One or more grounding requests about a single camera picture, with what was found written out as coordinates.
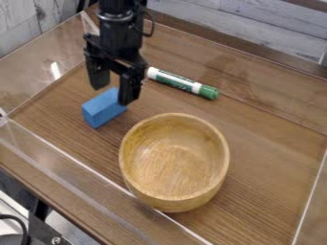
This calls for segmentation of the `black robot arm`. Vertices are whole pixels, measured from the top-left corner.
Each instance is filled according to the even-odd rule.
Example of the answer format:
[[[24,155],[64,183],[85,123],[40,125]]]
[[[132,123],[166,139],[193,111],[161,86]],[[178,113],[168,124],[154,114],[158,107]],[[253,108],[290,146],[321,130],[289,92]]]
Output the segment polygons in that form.
[[[138,51],[146,0],[98,0],[100,34],[84,35],[85,67],[94,90],[109,84],[109,73],[120,78],[117,102],[128,105],[138,98],[148,63]]]

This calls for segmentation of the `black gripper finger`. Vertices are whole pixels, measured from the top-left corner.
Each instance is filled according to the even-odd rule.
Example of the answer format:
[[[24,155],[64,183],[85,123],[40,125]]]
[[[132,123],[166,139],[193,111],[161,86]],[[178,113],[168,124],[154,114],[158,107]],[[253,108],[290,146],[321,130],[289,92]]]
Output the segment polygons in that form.
[[[94,90],[100,90],[109,84],[109,72],[102,59],[85,57],[86,74],[90,86]]]
[[[121,105],[126,106],[138,98],[142,80],[142,70],[129,69],[120,76],[118,103]]]

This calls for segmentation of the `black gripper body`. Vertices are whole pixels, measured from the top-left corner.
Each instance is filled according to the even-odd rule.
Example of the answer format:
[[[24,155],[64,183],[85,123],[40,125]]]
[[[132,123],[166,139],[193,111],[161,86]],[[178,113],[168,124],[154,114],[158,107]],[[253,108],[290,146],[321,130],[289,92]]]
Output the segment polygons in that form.
[[[136,69],[146,69],[148,63],[138,51],[128,50],[122,54],[114,54],[101,46],[100,37],[97,35],[86,33],[82,38],[85,41],[85,57],[90,56],[102,59],[108,70],[113,70],[117,74],[121,74],[126,66],[134,67]]]

